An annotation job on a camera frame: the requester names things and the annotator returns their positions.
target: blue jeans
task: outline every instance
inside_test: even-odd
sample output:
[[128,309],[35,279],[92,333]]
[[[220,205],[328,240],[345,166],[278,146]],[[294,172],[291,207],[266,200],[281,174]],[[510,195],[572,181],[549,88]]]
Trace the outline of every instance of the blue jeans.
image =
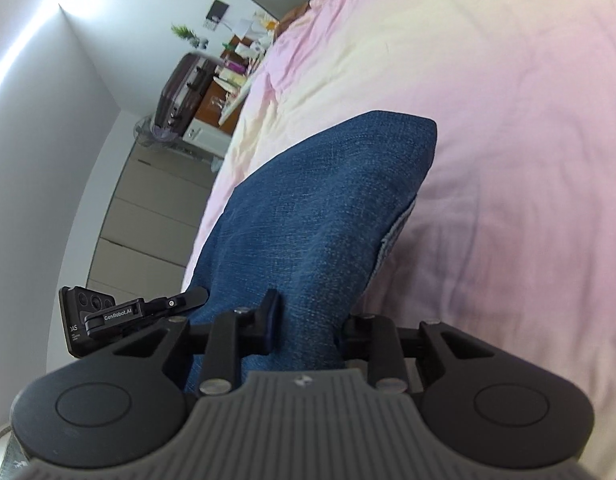
[[210,297],[190,322],[256,307],[276,288],[277,349],[245,358],[244,372],[343,367],[334,333],[408,218],[436,142],[434,121],[369,112],[262,166],[235,188],[201,251],[191,286]]

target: gray ribbed grip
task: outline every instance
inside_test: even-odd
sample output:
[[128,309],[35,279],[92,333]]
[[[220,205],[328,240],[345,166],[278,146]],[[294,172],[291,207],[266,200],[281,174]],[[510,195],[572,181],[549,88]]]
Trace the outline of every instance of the gray ribbed grip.
[[251,372],[224,397],[197,402],[166,446],[106,470],[32,461],[28,480],[591,480],[575,460],[495,469],[445,447],[409,397],[368,386],[358,370]]

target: bed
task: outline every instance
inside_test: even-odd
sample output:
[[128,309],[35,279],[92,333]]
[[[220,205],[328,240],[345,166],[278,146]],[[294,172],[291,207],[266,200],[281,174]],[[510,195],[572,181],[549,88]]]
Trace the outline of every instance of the bed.
[[581,387],[616,479],[616,0],[312,0],[256,76],[185,275],[236,185],[368,110],[432,118],[435,162],[358,304],[440,318]]

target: green plant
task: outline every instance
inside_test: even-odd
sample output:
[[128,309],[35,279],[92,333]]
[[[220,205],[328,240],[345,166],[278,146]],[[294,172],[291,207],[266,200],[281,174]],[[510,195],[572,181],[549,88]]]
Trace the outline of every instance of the green plant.
[[176,37],[186,40],[194,48],[199,48],[201,44],[203,44],[201,48],[205,48],[208,43],[206,38],[199,38],[199,36],[195,34],[194,30],[186,27],[185,25],[172,25],[170,30],[172,30]]

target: white wall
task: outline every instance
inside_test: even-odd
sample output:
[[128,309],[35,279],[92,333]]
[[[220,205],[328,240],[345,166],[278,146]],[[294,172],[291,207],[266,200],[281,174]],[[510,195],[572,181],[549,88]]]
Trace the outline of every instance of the white wall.
[[[232,32],[202,27],[214,0],[88,0],[87,18],[70,16],[72,26],[123,110],[137,115],[154,111],[170,73],[191,47],[170,29],[185,24],[210,40],[208,53],[218,56]],[[259,7],[251,0],[221,0],[230,5],[227,22],[251,18]]]
[[[0,59],[41,1],[0,0]],[[59,11],[0,87],[0,424],[13,396],[46,371],[66,241],[118,113]]]
[[[139,117],[128,112],[121,112],[106,137],[106,142],[101,148],[83,190],[77,214],[74,216],[56,290],[63,286],[86,286],[90,263],[95,253],[108,205],[117,187],[119,175],[133,148],[133,126],[137,120]],[[48,338],[47,371],[51,372],[71,361],[73,357],[66,349],[59,297],[55,294]]]

